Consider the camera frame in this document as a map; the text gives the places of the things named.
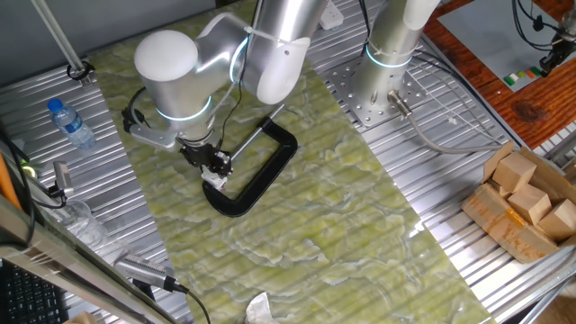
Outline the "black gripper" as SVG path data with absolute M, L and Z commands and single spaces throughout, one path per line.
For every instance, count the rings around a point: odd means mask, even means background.
M 179 152 L 190 165 L 200 168 L 201 177 L 212 175 L 209 167 L 214 167 L 220 176 L 229 176 L 233 172 L 230 154 L 226 151 L 219 151 L 212 144 L 200 147 L 184 144 Z

